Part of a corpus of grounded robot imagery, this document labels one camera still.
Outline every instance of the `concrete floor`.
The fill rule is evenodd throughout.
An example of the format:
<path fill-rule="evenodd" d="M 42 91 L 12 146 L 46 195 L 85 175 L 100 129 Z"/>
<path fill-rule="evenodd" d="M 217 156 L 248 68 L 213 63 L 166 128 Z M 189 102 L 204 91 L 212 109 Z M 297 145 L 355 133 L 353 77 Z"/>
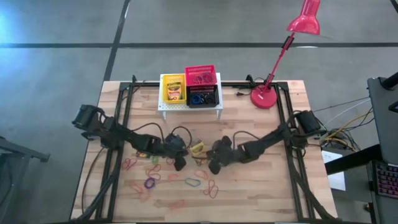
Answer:
<path fill-rule="evenodd" d="M 112 43 L 124 0 L 0 1 L 1 44 Z M 137 0 L 130 3 L 121 43 L 275 42 L 300 12 L 294 0 Z M 388 0 L 322 1 L 321 36 L 298 34 L 297 43 L 397 42 L 398 14 Z M 189 65 L 215 64 L 223 80 L 265 77 L 275 48 L 119 49 L 110 80 L 156 80 Z M 111 53 L 105 48 L 0 48 L 0 136 L 41 152 L 18 195 L 15 223 L 68 220 L 87 142 L 71 125 L 76 110 L 96 104 Z M 368 95 L 366 79 L 397 71 L 397 47 L 291 48 L 277 80 L 304 80 L 313 110 Z M 322 121 L 354 105 L 316 113 Z M 369 102 L 336 118 L 344 125 Z M 377 144 L 374 123 L 353 131 L 361 147 Z M 345 220 L 369 220 L 361 203 L 336 199 Z"/>

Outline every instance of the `lamp shade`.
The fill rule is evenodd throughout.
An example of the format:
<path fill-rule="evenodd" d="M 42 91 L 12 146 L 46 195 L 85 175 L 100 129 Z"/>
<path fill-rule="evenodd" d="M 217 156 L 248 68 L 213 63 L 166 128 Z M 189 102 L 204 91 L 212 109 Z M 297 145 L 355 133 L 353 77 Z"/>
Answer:
<path fill-rule="evenodd" d="M 317 12 L 320 2 L 320 0 L 304 0 L 300 15 L 289 24 L 287 30 L 319 35 L 320 26 Z"/>

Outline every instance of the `wooden table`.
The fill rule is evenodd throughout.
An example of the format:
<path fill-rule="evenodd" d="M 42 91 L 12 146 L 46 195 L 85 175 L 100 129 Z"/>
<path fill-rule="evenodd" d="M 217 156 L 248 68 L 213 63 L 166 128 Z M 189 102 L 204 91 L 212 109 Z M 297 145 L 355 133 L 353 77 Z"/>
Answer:
<path fill-rule="evenodd" d="M 294 110 L 309 110 L 307 94 L 303 81 L 287 81 Z M 120 82 L 104 82 L 98 106 L 107 114 L 114 114 Z M 256 136 L 265 136 L 279 125 L 277 107 L 269 110 L 256 108 L 248 96 L 237 97 L 237 89 L 223 87 L 224 111 L 216 120 L 215 111 L 169 113 L 167 123 L 157 112 L 158 88 L 142 87 L 133 96 L 128 128 L 134 129 L 143 124 L 156 122 L 161 125 L 165 135 L 174 127 L 183 125 L 206 144 L 211 145 L 222 136 L 232 137 L 239 130 L 249 131 Z M 147 126 L 138 133 L 160 136 L 156 126 Z M 188 134 L 179 129 L 177 134 L 188 143 Z M 252 137 L 239 134 L 236 143 L 252 140 Z M 91 141 L 83 165 L 82 175 L 76 193 L 71 218 L 81 215 L 81 190 L 93 159 L 100 151 L 100 142 Z M 85 207 L 97 194 L 104 169 L 106 150 L 101 153 L 85 193 Z M 135 157 L 136 151 L 130 144 L 124 145 L 125 158 Z M 198 167 L 192 158 L 186 157 L 187 165 L 176 172 L 173 165 L 159 159 L 162 166 L 161 180 L 154 189 L 138 194 L 132 185 L 143 185 L 147 179 L 145 170 L 154 165 L 148 159 L 138 159 L 129 170 L 122 170 L 119 178 L 118 196 L 114 210 L 114 222 L 288 222 L 296 221 L 294 200 L 289 179 L 289 170 L 283 142 L 268 148 L 258 160 L 248 164 L 232 164 L 222 168 L 218 175 L 212 175 L 207 166 Z M 327 211 L 336 217 L 336 209 L 329 188 L 319 147 L 307 147 L 304 157 L 310 188 Z M 185 184 L 186 178 L 198 179 L 196 170 L 209 173 L 219 192 L 212 199 L 203 194 L 208 182 L 191 187 Z M 177 174 L 168 181 L 169 174 Z M 300 198 L 305 208 L 303 193 Z M 108 211 L 109 197 L 106 197 L 103 215 Z"/>

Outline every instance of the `yellow basket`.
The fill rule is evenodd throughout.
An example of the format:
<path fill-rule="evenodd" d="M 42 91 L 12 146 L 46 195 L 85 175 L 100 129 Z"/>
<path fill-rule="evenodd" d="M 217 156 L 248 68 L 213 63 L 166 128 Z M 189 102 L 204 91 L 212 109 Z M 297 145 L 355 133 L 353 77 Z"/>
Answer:
<path fill-rule="evenodd" d="M 175 82 L 180 82 L 181 83 L 181 89 L 182 89 L 182 100 L 169 100 L 169 96 L 167 94 L 167 84 L 169 83 L 175 83 Z M 163 102 L 165 103 L 185 103 L 185 100 L 187 99 L 187 89 L 186 89 L 186 84 L 185 84 L 185 74 L 170 74 L 170 75 L 164 75 L 163 76 Z"/>

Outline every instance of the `keyboard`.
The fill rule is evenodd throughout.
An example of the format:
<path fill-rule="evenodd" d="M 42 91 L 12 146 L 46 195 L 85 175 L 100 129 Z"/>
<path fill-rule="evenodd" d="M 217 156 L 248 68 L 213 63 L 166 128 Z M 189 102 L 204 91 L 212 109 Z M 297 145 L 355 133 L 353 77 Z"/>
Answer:
<path fill-rule="evenodd" d="M 398 198 L 398 167 L 376 163 L 375 168 L 377 193 Z"/>

